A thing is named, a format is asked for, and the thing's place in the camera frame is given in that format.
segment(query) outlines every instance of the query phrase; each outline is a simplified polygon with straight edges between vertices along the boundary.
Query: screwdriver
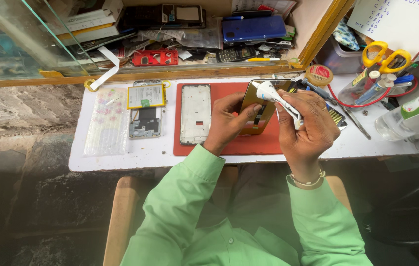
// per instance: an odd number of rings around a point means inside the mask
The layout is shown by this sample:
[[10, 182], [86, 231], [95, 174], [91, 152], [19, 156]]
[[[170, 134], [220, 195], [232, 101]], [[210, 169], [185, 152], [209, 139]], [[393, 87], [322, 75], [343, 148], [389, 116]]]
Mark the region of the screwdriver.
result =
[[338, 103], [336, 102], [336, 100], [331, 97], [329, 95], [329, 93], [327, 91], [325, 91], [324, 89], [318, 87], [318, 86], [314, 86], [311, 82], [308, 81], [307, 78], [305, 78], [304, 80], [301, 81], [301, 84], [303, 85], [308, 85], [310, 86], [311, 90], [316, 92], [319, 96], [321, 96], [323, 99], [325, 100], [329, 100], [333, 105], [338, 105]]

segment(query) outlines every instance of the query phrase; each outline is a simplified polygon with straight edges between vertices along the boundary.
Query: bottle label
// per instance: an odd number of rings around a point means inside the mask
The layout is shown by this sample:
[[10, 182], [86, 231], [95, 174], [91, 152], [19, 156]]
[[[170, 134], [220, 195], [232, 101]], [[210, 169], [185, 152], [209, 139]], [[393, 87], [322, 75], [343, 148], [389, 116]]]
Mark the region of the bottle label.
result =
[[403, 104], [400, 111], [405, 120], [419, 115], [419, 97]]
[[360, 75], [358, 75], [357, 78], [355, 78], [352, 81], [352, 86], [354, 86], [355, 84], [359, 83], [359, 81], [363, 80], [366, 76], [367, 76], [367, 68], [364, 69], [364, 71], [362, 71], [362, 73], [360, 73]]

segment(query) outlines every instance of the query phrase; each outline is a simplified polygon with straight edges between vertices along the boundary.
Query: patterned cloth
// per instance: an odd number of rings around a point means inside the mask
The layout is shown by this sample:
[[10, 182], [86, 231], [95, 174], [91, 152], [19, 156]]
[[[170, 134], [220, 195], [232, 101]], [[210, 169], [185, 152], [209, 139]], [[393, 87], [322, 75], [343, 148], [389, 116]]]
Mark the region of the patterned cloth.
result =
[[359, 51], [359, 44], [355, 40], [354, 34], [352, 33], [351, 28], [348, 27], [347, 22], [348, 20], [343, 18], [332, 35], [338, 43], [347, 46], [354, 51]]

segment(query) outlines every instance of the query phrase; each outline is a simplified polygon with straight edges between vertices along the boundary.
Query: man's left hand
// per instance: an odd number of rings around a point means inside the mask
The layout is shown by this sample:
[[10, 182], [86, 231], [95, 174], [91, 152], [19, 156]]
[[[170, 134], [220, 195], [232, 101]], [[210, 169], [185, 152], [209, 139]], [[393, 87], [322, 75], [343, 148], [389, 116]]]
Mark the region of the man's left hand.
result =
[[240, 110], [244, 92], [235, 92], [214, 102], [211, 115], [211, 128], [203, 147], [219, 156], [224, 147], [235, 139], [249, 119], [256, 114], [262, 105], [252, 104], [238, 116], [233, 113]]

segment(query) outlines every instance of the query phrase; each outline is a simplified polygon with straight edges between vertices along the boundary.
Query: green shirt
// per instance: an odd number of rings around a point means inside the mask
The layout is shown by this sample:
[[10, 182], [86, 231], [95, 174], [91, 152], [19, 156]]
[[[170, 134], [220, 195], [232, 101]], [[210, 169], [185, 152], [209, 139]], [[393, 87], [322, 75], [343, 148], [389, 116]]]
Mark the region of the green shirt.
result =
[[[148, 194], [142, 225], [131, 237], [122, 266], [298, 266], [295, 249], [260, 227], [252, 236], [228, 219], [195, 229], [224, 166], [200, 145]], [[354, 217], [327, 182], [314, 190], [288, 184], [302, 265], [372, 265]]]

